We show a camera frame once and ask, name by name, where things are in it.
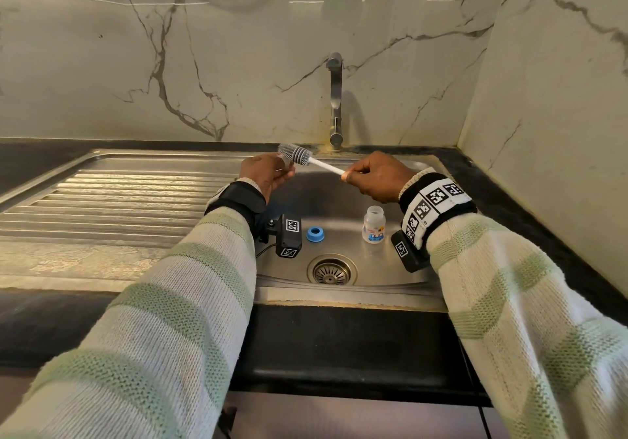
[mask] blue plastic ring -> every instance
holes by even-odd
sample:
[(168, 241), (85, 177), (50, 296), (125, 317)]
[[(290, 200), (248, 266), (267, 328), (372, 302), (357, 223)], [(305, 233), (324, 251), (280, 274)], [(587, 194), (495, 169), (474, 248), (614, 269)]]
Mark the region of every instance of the blue plastic ring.
[(325, 238), (325, 231), (322, 227), (310, 227), (305, 237), (307, 237), (310, 242), (320, 242)]

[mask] bottle label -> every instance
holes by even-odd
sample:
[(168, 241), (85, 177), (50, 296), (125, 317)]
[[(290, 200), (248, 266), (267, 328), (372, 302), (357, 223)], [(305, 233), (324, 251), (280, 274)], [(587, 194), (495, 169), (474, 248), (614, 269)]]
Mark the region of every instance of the bottle label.
[(370, 242), (379, 242), (384, 238), (384, 226), (375, 229), (364, 226), (364, 233)]

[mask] sleeve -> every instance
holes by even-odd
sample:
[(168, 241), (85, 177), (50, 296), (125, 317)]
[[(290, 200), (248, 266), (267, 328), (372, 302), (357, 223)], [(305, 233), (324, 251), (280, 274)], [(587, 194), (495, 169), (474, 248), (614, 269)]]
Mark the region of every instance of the sleeve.
[(628, 437), (628, 330), (480, 214), (430, 235), (451, 321), (513, 438)]
[(43, 367), (0, 438), (211, 437), (254, 291), (249, 227), (217, 208)]

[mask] stainless steel sink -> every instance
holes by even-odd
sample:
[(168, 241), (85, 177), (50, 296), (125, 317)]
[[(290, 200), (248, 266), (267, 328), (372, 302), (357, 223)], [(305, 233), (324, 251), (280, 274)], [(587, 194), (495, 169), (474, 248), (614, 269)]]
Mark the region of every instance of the stainless steel sink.
[[(252, 155), (97, 150), (9, 192), (0, 197), (0, 288), (121, 291), (193, 228), (208, 198)], [(345, 168), (357, 156), (321, 159)], [(403, 161), (444, 170), (435, 157)], [(387, 238), (363, 241), (362, 217), (373, 204), (337, 175), (299, 166), (267, 214), (297, 213), (304, 230), (321, 227), (325, 240), (304, 237), (295, 259), (262, 254), (255, 300), (444, 311), (436, 274), (406, 272), (389, 242), (401, 223), (398, 205), (384, 206)]]

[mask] chrome faucet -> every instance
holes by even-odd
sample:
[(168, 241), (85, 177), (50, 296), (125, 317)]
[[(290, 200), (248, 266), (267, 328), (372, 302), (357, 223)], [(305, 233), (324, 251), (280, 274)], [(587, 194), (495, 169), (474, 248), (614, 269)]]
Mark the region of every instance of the chrome faucet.
[(340, 116), (340, 104), (342, 97), (342, 55), (334, 52), (327, 59), (325, 66), (329, 69), (332, 81), (332, 92), (330, 95), (330, 102), (332, 103), (332, 124), (329, 128), (329, 142), (334, 148), (338, 149), (342, 146), (343, 141)]

